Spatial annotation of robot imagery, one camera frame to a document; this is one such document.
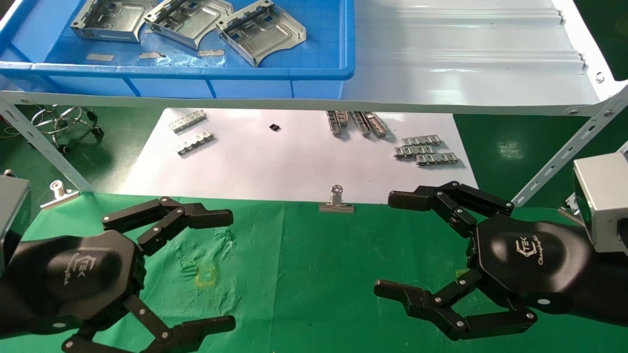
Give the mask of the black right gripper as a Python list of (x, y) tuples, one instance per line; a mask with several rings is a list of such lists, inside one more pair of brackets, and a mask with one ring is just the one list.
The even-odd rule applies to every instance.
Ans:
[[(433, 211), (462, 238), (476, 232), (481, 272), (469, 270), (435, 294), (383, 279), (374, 285), (377, 297), (401, 303), (406, 315), (431, 322), (449, 340), (523, 333), (538, 320), (526, 306), (551, 314), (592, 312), (587, 269), (594, 247), (583, 228), (516, 220), (507, 216), (512, 214), (513, 203), (457, 181), (439, 187), (419, 186), (413, 192), (392, 191), (388, 206)], [(469, 211), (491, 218), (477, 225)], [(455, 312), (452, 307), (482, 281), (487, 296), (505, 305), (507, 311), (467, 317)]]

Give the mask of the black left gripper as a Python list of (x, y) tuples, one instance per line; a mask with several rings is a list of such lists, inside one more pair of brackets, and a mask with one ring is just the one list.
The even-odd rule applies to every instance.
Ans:
[(7, 264), (7, 337), (80, 328), (65, 353), (126, 353), (93, 338), (129, 312), (154, 336), (142, 353), (192, 353), (206, 336), (235, 329), (231, 315), (167, 327), (137, 297), (145, 275), (137, 244), (115, 230), (22, 241)]

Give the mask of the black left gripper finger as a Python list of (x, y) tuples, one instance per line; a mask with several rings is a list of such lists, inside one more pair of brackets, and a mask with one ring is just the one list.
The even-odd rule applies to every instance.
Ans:
[(206, 210), (201, 203), (180, 203), (170, 197), (150, 200), (104, 215), (104, 230), (125, 233), (143, 226), (137, 245), (144, 255), (153, 255), (186, 228), (228, 227), (234, 222), (231, 210)]

